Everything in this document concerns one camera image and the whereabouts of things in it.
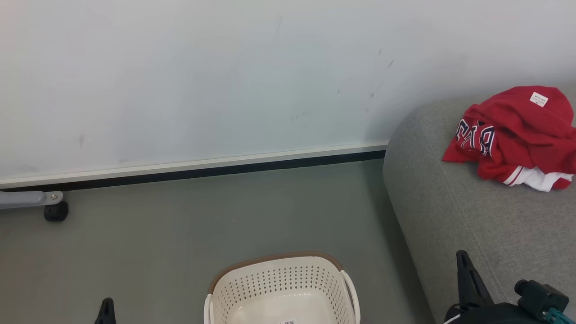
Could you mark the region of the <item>white and black baseboard strip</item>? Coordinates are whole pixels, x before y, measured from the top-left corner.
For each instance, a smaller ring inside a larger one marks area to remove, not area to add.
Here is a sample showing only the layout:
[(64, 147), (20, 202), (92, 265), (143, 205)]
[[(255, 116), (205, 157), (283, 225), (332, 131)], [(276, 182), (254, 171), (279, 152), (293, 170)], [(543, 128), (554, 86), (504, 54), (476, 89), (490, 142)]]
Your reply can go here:
[(290, 150), (278, 153), (122, 167), (61, 175), (0, 179), (0, 189), (7, 191), (17, 191), (19, 189), (27, 191), (74, 191), (78, 189), (95, 189), (99, 187), (126, 186), (179, 179), (205, 178), (216, 175), (358, 162), (382, 158), (388, 144), (388, 141), (370, 142), (360, 145)]

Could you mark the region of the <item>cream perforated plastic laundry basket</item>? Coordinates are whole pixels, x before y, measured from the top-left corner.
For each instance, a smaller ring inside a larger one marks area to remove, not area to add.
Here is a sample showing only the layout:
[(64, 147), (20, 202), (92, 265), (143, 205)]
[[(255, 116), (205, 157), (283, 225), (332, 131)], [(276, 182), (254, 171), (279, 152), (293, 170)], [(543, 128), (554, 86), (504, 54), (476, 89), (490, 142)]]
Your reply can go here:
[(204, 301), (204, 324), (360, 324), (358, 293), (341, 263), (291, 252), (220, 271)]

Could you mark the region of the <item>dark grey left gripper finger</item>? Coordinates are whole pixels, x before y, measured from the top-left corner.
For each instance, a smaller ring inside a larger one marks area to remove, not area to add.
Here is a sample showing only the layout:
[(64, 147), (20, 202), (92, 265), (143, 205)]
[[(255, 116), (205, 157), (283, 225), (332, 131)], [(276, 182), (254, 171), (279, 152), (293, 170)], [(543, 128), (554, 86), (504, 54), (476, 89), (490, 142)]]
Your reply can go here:
[(103, 299), (94, 324), (117, 324), (117, 319), (115, 317), (115, 308), (112, 298), (107, 297)]

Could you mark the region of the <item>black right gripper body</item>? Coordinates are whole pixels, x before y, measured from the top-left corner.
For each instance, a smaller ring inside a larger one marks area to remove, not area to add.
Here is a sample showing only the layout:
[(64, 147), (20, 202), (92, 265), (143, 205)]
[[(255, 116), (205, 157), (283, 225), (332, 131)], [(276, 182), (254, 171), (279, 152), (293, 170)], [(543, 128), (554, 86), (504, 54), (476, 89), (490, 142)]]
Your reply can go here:
[(459, 303), (449, 308), (444, 324), (545, 324), (548, 310), (548, 302), (523, 306)]

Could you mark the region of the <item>grey fabric sofa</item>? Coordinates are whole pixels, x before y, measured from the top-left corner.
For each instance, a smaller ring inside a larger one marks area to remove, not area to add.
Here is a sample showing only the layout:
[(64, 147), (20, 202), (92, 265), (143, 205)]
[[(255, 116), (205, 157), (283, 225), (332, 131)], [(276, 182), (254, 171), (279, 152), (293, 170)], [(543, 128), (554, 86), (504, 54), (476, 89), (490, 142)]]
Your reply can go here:
[(521, 279), (568, 296), (576, 321), (576, 176), (567, 189), (539, 192), (483, 180), (475, 163), (441, 160), (464, 111), (489, 98), (427, 103), (393, 133), (383, 180), (434, 322), (458, 302), (458, 250), (468, 252), (496, 303), (516, 303)]

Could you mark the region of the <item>red and white jersey shirt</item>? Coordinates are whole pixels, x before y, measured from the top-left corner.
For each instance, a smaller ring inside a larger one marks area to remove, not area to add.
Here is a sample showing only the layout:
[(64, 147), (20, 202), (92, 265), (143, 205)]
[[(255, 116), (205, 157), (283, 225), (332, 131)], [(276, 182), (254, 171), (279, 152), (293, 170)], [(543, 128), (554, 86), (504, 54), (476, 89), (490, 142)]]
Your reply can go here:
[(476, 162), (482, 179), (510, 187), (567, 189), (576, 175), (573, 119), (558, 88), (517, 86), (471, 105), (442, 160)]

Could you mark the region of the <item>black caster wheel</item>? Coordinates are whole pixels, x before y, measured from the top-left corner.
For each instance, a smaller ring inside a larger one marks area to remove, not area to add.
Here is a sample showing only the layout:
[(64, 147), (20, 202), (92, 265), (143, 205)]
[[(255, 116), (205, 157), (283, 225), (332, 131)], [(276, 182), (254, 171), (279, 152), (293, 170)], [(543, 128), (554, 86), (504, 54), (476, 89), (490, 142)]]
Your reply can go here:
[(66, 201), (60, 201), (54, 205), (47, 205), (44, 207), (44, 218), (47, 222), (61, 222), (66, 219), (69, 214), (69, 205)]

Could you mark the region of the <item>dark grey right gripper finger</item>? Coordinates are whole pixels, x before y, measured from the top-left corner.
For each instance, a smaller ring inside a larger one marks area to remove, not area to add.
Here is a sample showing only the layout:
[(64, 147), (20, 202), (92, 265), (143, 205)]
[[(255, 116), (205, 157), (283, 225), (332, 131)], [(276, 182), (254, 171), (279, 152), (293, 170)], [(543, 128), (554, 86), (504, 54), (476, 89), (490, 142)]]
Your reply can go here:
[(469, 254), (464, 250), (456, 253), (459, 309), (469, 311), (474, 308), (494, 305), (487, 287), (473, 265)]

